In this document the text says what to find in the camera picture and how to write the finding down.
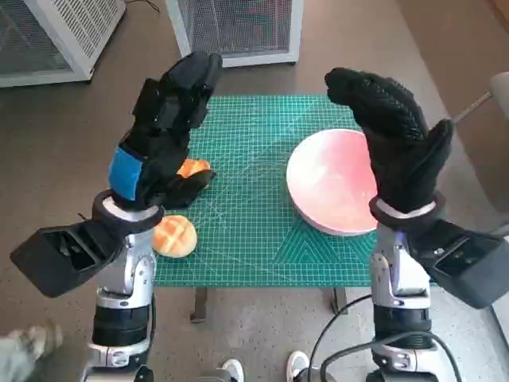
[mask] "pink plate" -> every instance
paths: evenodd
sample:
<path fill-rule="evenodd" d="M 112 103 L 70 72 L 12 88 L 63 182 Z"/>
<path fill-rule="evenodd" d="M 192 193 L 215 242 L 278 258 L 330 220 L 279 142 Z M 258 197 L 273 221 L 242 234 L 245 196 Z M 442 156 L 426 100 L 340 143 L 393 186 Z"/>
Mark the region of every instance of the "pink plate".
<path fill-rule="evenodd" d="M 338 236 L 376 228 L 368 207 L 376 183 L 364 134 L 334 129 L 306 138 L 288 161 L 286 183 L 297 210 L 314 228 Z"/>

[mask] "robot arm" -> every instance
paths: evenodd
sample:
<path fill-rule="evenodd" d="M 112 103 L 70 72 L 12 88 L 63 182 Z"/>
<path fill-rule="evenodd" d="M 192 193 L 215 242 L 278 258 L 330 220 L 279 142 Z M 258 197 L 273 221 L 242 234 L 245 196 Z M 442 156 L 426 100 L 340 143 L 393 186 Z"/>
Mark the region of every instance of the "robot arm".
<path fill-rule="evenodd" d="M 475 308 L 505 294 L 506 240 L 439 217 L 445 202 L 435 187 L 449 156 L 453 124 L 443 120 L 428 131 L 412 93 L 392 79 L 336 68 L 325 82 L 329 99 L 349 106 L 362 127 L 378 187 L 370 203 L 379 222 L 370 260 L 375 340 L 431 330 L 430 276 Z M 372 354 L 380 367 L 373 380 L 446 380 L 428 337 L 377 345 Z"/>
<path fill-rule="evenodd" d="M 90 358 L 82 380 L 153 380 L 146 367 L 154 329 L 153 228 L 165 209 L 187 208 L 213 179 L 210 170 L 177 174 L 189 132 L 204 121 L 221 57 L 191 53 L 160 80 L 148 79 L 133 127 L 110 165 L 111 189 L 97 195 L 91 219 L 41 228 L 11 259 L 46 296 L 57 297 L 99 275 Z"/>

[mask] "black knitted glove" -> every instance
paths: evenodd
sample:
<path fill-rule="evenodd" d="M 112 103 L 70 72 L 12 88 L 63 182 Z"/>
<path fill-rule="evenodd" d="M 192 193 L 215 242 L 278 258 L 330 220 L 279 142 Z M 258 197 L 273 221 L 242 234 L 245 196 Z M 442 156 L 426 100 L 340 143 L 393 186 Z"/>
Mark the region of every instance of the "black knitted glove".
<path fill-rule="evenodd" d="M 390 78 L 335 68 L 325 83 L 329 99 L 349 106 L 366 135 L 378 197 L 404 213 L 431 203 L 450 152 L 451 121 L 428 132 L 414 95 Z"/>

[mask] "grid lines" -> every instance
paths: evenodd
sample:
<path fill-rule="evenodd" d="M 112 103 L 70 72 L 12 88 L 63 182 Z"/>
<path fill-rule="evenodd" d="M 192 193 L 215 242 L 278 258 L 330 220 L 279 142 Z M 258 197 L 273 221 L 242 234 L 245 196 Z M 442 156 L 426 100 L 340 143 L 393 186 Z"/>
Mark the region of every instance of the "grid lines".
<path fill-rule="evenodd" d="M 324 95 L 213 97 L 190 158 L 217 177 L 186 211 L 198 232 L 187 258 L 157 258 L 160 287 L 361 287 L 375 234 L 318 232 L 295 212 L 286 163 L 309 135 L 358 130 L 352 112 Z"/>

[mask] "black cable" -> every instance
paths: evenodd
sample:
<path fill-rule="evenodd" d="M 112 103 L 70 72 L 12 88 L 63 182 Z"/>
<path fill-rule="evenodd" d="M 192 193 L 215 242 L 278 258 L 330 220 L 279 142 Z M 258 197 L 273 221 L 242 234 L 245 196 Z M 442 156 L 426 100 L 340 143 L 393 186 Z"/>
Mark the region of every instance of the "black cable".
<path fill-rule="evenodd" d="M 361 302 L 363 300 L 366 300 L 368 298 L 371 298 L 371 295 L 370 294 L 366 294 L 365 296 L 363 297 L 359 297 L 355 300 L 353 300 L 352 302 L 349 302 L 347 305 L 343 306 L 337 313 L 336 315 L 331 319 L 331 321 L 328 322 L 328 324 L 324 327 L 324 329 L 321 331 L 321 334 L 320 336 L 318 337 L 317 339 L 317 342 L 315 342 L 315 345 L 313 347 L 313 351 L 311 352 L 311 358 L 309 358 L 309 370 L 308 370 L 308 382 L 311 382 L 311 368 L 313 366 L 313 361 L 315 359 L 315 354 L 317 353 L 317 350 L 318 350 L 318 345 L 320 344 L 322 338 L 324 337 L 324 335 L 327 333 L 327 331 L 330 329 L 330 327 L 332 326 L 332 324 L 334 324 L 334 322 L 336 322 L 337 318 L 348 308 L 351 308 L 352 306 L 354 306 L 357 302 Z"/>
<path fill-rule="evenodd" d="M 151 2 L 150 0 L 126 0 L 126 4 L 131 4 L 132 2 L 146 2 L 149 6 L 152 7 L 153 10 L 155 10 L 156 12 L 160 13 L 161 11 L 159 10 L 159 7 L 156 6 L 153 2 Z"/>
<path fill-rule="evenodd" d="M 150 343 L 149 348 L 147 349 L 147 356 L 152 349 L 153 338 L 156 335 L 156 294 L 152 292 L 152 302 L 150 303 Z"/>
<path fill-rule="evenodd" d="M 327 382 L 327 367 L 332 363 L 340 359 L 341 357 L 360 352 L 361 350 L 366 350 L 369 348 L 372 348 L 375 345 L 387 345 L 395 341 L 402 340 L 403 338 L 407 338 L 410 336 L 423 336 L 431 338 L 432 340 L 438 342 L 440 346 L 445 351 L 445 354 L 447 354 L 447 357 L 449 359 L 449 362 L 451 363 L 451 366 L 454 370 L 454 376 L 456 377 L 457 382 L 462 382 L 460 369 L 458 368 L 458 364 L 456 363 L 456 360 L 454 359 L 453 353 L 451 353 L 451 350 L 447 347 L 445 342 L 442 341 L 442 339 L 437 336 L 436 334 L 433 334 L 431 332 L 422 332 L 419 330 L 412 330 L 410 332 L 395 334 L 394 336 L 390 336 L 387 338 L 383 338 L 382 340 L 375 340 L 371 342 L 367 342 L 365 344 L 352 346 L 350 348 L 341 350 L 337 353 L 332 354 L 330 357 L 328 357 L 323 364 L 321 364 L 320 367 L 320 379 L 321 382 Z"/>

